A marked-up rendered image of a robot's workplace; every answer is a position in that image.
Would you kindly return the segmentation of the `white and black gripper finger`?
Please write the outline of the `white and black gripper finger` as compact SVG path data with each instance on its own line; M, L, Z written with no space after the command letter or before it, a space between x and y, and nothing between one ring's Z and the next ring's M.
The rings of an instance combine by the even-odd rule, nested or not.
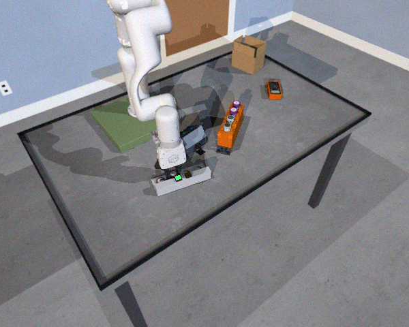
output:
M160 168L160 165L159 165L158 159L157 159L157 161L156 161L154 167L155 167L155 169L161 169L161 168ZM167 169L161 169L161 170L165 171L165 175L168 176L168 178L170 178L170 171L169 171L168 168L167 168Z
M189 156L188 156L187 154L186 154L186 159L189 159ZM178 175L181 175L180 172L181 172L181 167L182 167L182 165L183 165L183 164L180 164L180 165L177 165L177 166L176 166L176 171L177 171Z

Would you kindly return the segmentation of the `grey button housing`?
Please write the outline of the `grey button housing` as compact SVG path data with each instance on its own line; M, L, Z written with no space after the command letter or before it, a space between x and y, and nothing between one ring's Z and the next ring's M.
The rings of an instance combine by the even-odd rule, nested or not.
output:
M199 155L205 153L201 147L206 143L206 135L202 125L192 125L187 127L187 129L180 132L180 138L184 143L185 153L187 155L194 152L196 149L199 149L196 151Z

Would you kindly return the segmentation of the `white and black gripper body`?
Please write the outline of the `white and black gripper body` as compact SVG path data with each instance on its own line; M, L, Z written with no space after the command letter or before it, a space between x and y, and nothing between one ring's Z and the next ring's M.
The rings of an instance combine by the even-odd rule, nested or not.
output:
M173 149L165 149L157 144L157 159L161 169L171 168L186 162L185 147L182 139Z

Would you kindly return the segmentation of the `orange tube rack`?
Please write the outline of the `orange tube rack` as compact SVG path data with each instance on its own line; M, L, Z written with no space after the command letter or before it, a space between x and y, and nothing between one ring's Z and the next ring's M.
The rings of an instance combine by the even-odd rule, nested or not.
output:
M227 123L227 116L230 115L230 108L233 108L232 102L223 120L223 123L218 131L217 145L233 148L237 134L243 121L244 105L241 104L236 116L234 116L233 124L231 124L230 131L224 131L224 123Z

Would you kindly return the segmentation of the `brown cardboard box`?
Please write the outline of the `brown cardboard box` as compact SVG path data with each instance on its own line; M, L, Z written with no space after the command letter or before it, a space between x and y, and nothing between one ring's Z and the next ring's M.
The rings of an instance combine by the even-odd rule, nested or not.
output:
M233 43L231 66L254 75L263 68L266 44L248 35L243 43L243 35L238 37Z

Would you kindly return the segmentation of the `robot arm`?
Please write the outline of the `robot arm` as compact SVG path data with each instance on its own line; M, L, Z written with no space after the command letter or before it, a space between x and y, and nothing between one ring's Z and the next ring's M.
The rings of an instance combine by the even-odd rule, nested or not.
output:
M146 75L162 62L160 35L172 31L168 6L165 0L106 2L115 15L117 35L122 45L117 58L130 101L127 110L142 122L155 119L157 130L151 131L152 140L165 149L173 149L181 141L175 98L169 93L150 97Z

